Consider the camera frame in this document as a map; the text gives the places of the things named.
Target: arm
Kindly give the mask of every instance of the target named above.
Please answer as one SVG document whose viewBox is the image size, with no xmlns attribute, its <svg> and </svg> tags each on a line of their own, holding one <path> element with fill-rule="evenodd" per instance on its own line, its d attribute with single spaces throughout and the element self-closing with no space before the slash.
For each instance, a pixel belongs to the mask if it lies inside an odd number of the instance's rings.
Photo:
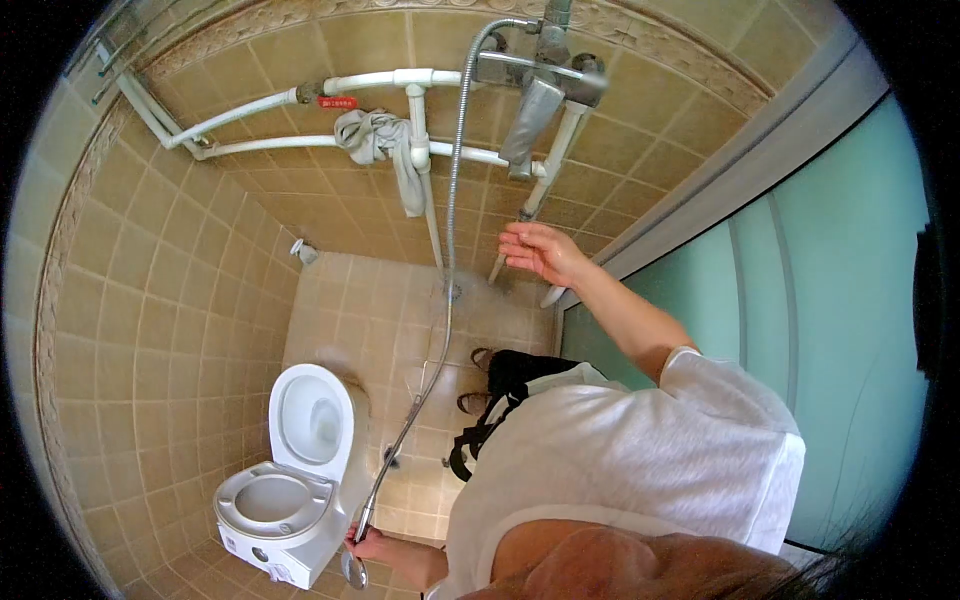
<svg viewBox="0 0 960 600">
<path fill-rule="evenodd" d="M 593 264 L 567 235 L 538 223 L 510 223 L 500 234 L 507 265 L 568 287 L 587 305 L 620 351 L 660 384 L 674 348 L 696 348 L 684 326 Z"/>
<path fill-rule="evenodd" d="M 443 550 L 425 543 L 385 536 L 375 527 L 367 528 L 363 541 L 353 543 L 356 526 L 356 522 L 350 525 L 344 538 L 344 545 L 353 556 L 388 565 L 422 592 L 446 577 L 446 553 Z"/>
</svg>

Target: black pants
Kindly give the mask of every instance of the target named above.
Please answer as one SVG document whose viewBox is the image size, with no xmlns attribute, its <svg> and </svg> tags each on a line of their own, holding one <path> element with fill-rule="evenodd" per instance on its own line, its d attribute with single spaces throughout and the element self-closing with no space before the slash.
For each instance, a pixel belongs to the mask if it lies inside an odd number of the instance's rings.
<svg viewBox="0 0 960 600">
<path fill-rule="evenodd" d="M 483 416 L 477 420 L 477 424 L 467 427 L 461 435 L 454 439 L 453 449 L 450 451 L 450 468 L 453 473 L 464 481 L 469 480 L 472 473 L 464 464 L 463 446 L 469 447 L 470 454 L 474 459 L 477 458 L 480 454 L 480 448 L 483 447 L 484 442 L 487 441 L 493 430 L 523 400 L 527 399 L 528 381 L 569 371 L 577 365 L 578 363 L 572 360 L 555 356 L 534 356 L 516 350 L 500 350 L 495 353 L 491 357 L 490 372 L 487 378 L 487 392 L 489 394 L 487 409 Z M 509 406 L 499 419 L 487 425 L 490 412 L 500 398 L 504 396 L 507 398 Z"/>
</svg>

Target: decorative tile border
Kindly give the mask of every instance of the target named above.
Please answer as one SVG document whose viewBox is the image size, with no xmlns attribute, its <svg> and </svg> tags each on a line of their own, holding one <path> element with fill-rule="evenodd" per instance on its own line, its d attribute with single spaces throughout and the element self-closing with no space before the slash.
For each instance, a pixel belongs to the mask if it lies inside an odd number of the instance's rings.
<svg viewBox="0 0 960 600">
<path fill-rule="evenodd" d="M 67 187 L 60 212 L 54 223 L 50 246 L 40 276 L 40 290 L 36 310 L 36 337 L 34 347 L 34 373 L 36 377 L 36 403 L 39 412 L 40 432 L 46 449 L 47 463 L 54 482 L 54 490 L 66 515 L 69 534 L 82 552 L 83 560 L 93 571 L 97 582 L 111 598 L 123 598 L 123 593 L 113 583 L 112 577 L 93 543 L 93 536 L 86 529 L 67 465 L 66 449 L 63 447 L 63 431 L 55 394 L 56 365 L 55 338 L 57 332 L 57 304 L 63 284 L 66 257 L 73 243 L 80 222 L 80 214 L 90 197 L 93 181 L 100 165 L 117 135 L 127 122 L 132 111 L 126 103 L 114 102 L 107 111 L 97 131 L 90 138 L 80 160 L 80 165 Z"/>
<path fill-rule="evenodd" d="M 163 81 L 233 44 L 311 19 L 397 9 L 540 16 L 544 3 L 545 0 L 264 0 L 175 45 L 154 60 L 145 73 L 153 81 Z M 675 19 L 646 7 L 579 0 L 573 5 L 570 27 L 683 73 L 748 116 L 776 93 L 730 52 L 697 36 Z"/>
</svg>

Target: white t-shirt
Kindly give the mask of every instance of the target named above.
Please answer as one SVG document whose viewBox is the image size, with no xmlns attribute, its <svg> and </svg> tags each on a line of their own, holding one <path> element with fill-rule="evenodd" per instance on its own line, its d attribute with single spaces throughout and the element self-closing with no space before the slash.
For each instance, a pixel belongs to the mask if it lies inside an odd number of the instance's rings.
<svg viewBox="0 0 960 600">
<path fill-rule="evenodd" d="M 528 389 L 453 504 L 449 574 L 428 597 L 489 585 L 503 536 L 545 518 L 780 550 L 804 441 L 780 398 L 735 363 L 677 348 L 656 390 L 627 392 L 586 364 Z"/>
</svg>

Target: black sandal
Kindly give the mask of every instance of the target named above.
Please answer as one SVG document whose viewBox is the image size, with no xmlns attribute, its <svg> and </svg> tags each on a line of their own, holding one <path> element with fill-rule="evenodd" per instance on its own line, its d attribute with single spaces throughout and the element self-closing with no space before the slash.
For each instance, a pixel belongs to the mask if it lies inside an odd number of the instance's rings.
<svg viewBox="0 0 960 600">
<path fill-rule="evenodd" d="M 483 399 L 483 410 L 480 411 L 480 414 L 471 413 L 467 410 L 467 406 L 464 404 L 466 400 L 473 398 L 482 398 Z M 466 394 L 460 394 L 457 396 L 457 408 L 460 409 L 465 415 L 470 415 L 471 417 L 480 417 L 483 415 L 483 411 L 487 410 L 487 404 L 490 403 L 490 394 L 486 392 L 467 392 Z"/>
<path fill-rule="evenodd" d="M 482 372 L 488 372 L 488 371 L 490 370 L 490 362 L 489 362 L 489 361 L 487 362 L 487 367 L 484 369 L 483 367 L 480 366 L 480 362 L 479 362 L 479 360 L 477 359 L 477 356 L 478 356 L 481 352 L 491 352 L 491 353 L 492 353 L 493 350 L 492 350 L 491 348 L 474 348 L 474 349 L 473 349 L 473 352 L 470 353 L 470 362 L 473 363 L 473 366 L 476 367 L 477 369 L 479 369 L 480 371 L 482 371 Z"/>
</svg>

